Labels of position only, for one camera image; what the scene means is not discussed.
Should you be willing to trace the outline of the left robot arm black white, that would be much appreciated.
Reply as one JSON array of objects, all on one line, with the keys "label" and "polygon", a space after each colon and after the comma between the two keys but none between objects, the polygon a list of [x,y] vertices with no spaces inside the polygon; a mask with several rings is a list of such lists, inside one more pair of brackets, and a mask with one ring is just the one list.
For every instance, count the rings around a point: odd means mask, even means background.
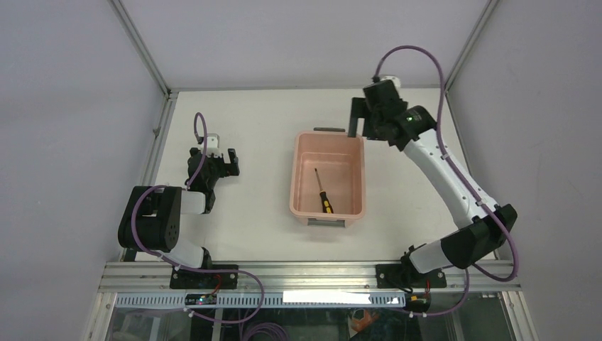
[{"label": "left robot arm black white", "polygon": [[221,178],[240,175],[236,150],[218,149],[206,155],[191,148],[187,172],[191,185],[135,186],[118,228],[118,242],[128,249],[149,251],[178,269],[187,269],[186,279],[195,288],[208,287],[214,278],[209,251],[180,236],[183,215],[207,215],[216,201],[214,188]]}]

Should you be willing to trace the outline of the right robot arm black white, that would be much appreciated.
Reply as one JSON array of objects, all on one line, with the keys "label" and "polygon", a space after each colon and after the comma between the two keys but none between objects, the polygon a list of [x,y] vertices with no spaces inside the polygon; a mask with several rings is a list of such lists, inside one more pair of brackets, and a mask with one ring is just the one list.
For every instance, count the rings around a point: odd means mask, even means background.
[{"label": "right robot arm black white", "polygon": [[443,141],[437,121],[422,106],[404,101],[392,80],[380,80],[351,101],[348,135],[364,120],[363,137],[386,141],[403,152],[426,176],[450,211],[457,231],[441,239],[410,247],[400,258],[400,280],[417,288],[432,271],[467,269],[503,246],[518,214],[499,205],[480,188]]}]

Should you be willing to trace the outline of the black yellow screwdriver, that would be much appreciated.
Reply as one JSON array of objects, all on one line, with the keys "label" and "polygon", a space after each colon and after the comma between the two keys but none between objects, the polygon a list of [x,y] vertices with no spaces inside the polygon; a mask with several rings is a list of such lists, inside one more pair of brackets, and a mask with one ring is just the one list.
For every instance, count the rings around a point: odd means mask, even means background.
[{"label": "black yellow screwdriver", "polygon": [[324,190],[324,188],[322,186],[321,178],[319,176],[319,171],[315,168],[314,172],[315,172],[317,184],[319,187],[319,196],[320,196],[320,200],[321,200],[321,204],[322,204],[322,211],[323,211],[323,213],[333,214],[334,209],[332,207],[332,204],[330,203],[330,200],[327,196],[326,191]]}]

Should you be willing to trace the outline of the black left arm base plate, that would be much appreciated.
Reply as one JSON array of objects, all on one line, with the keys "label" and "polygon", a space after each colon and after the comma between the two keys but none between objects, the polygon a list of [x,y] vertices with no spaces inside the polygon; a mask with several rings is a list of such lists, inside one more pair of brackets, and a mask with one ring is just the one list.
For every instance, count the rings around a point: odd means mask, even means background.
[{"label": "black left arm base plate", "polygon": [[178,271],[173,268],[170,278],[170,289],[195,289],[195,290],[213,290],[217,286],[220,289],[236,289],[238,285],[237,270],[239,266],[236,264],[217,264],[213,265],[213,270],[219,270],[217,274],[198,273],[180,269]]}]

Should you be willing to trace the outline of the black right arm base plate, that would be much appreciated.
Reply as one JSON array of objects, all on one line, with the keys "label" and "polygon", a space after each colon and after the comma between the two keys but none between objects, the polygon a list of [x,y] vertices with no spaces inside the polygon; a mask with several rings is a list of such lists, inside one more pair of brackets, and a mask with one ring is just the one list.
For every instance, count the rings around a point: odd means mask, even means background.
[{"label": "black right arm base plate", "polygon": [[409,265],[394,263],[376,264],[375,272],[378,288],[414,290],[447,287],[447,279],[441,269],[421,274]]}]

